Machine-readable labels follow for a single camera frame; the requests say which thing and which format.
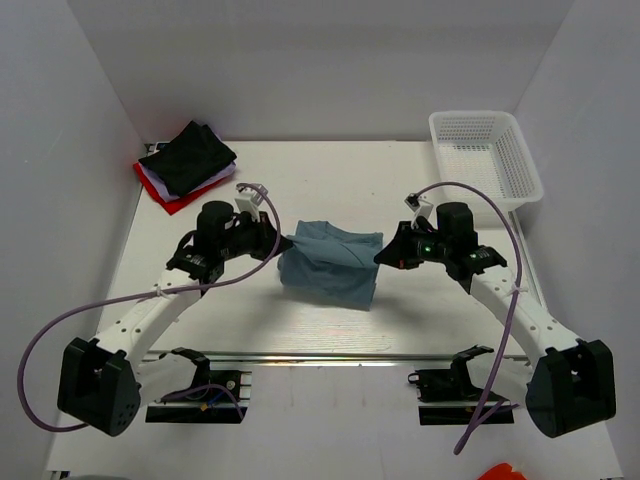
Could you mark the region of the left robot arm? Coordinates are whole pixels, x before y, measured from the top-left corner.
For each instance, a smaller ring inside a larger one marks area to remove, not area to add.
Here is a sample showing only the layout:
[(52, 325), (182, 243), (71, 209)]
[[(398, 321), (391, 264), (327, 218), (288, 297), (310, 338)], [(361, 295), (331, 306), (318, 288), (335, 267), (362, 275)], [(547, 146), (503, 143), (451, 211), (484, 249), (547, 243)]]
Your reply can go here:
[(264, 267), (291, 246), (276, 210), (206, 203), (152, 290), (134, 297), (131, 310), (112, 326), (65, 348), (58, 408), (115, 437), (143, 406), (199, 399), (214, 389), (227, 393), (226, 386), (211, 383), (210, 361), (201, 352), (178, 347), (154, 361), (145, 357), (184, 312), (209, 290), (225, 285), (228, 261), (248, 255)]

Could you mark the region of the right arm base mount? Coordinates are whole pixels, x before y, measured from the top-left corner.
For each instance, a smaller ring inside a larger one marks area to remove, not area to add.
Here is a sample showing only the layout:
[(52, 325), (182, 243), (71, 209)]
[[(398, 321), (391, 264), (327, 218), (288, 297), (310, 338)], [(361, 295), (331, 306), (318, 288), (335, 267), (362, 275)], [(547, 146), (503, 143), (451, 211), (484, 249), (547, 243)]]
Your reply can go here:
[(482, 389), (464, 390), (449, 369), (416, 370), (407, 382), (417, 390), (421, 426), (464, 426), (469, 423)]

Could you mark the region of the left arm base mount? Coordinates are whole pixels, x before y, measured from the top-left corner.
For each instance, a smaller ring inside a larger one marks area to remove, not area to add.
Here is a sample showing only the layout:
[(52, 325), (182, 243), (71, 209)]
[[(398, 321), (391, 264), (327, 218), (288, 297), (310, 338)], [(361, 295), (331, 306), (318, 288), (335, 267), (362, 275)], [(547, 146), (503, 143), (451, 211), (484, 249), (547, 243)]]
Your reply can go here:
[(242, 423), (251, 398), (251, 371), (214, 368), (196, 385), (208, 385), (208, 388), (177, 400), (150, 404), (146, 410), (145, 422), (184, 425)]

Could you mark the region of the teal blue t-shirt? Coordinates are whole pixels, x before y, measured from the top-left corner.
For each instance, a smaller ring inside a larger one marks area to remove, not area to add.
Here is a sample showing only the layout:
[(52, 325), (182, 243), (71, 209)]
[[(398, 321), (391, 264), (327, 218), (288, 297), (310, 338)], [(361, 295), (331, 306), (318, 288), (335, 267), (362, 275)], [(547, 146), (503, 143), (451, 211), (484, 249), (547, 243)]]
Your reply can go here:
[(354, 233), (327, 221), (300, 221), (278, 260), (283, 286), (350, 308), (371, 308), (383, 248), (381, 232)]

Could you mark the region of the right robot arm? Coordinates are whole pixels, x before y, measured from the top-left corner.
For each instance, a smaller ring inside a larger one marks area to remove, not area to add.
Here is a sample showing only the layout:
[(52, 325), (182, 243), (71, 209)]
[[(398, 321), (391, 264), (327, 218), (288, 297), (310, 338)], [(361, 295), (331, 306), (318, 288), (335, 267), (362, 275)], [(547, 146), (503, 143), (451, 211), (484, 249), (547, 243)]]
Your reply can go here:
[(527, 292), (494, 248), (478, 241), (473, 214), (461, 202), (433, 206), (411, 195), (410, 221), (399, 223), (391, 242), (374, 260), (399, 270), (425, 262), (447, 275), (486, 307), (521, 347), (526, 362), (504, 360), (492, 374), (495, 352), (473, 346), (454, 355), (449, 368), (421, 370), (409, 380), (421, 401), (476, 401), (493, 379), (489, 396), (526, 409), (536, 427), (555, 438), (608, 420), (616, 414), (611, 350), (564, 327)]

